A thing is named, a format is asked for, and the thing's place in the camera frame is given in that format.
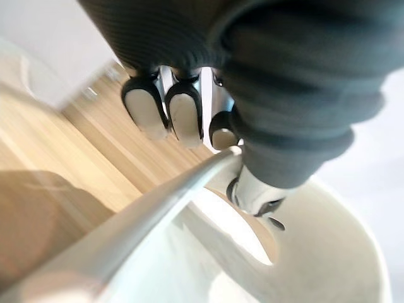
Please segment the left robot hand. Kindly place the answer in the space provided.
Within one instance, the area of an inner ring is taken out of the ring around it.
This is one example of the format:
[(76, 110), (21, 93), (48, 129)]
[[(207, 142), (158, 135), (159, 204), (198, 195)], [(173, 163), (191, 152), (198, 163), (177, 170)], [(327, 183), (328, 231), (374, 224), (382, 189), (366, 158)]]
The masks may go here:
[(213, 73), (210, 139), (243, 140), (227, 189), (250, 215), (352, 144), (386, 77), (403, 67), (402, 1), (82, 1), (129, 75), (121, 98), (149, 138), (203, 140), (201, 69)]

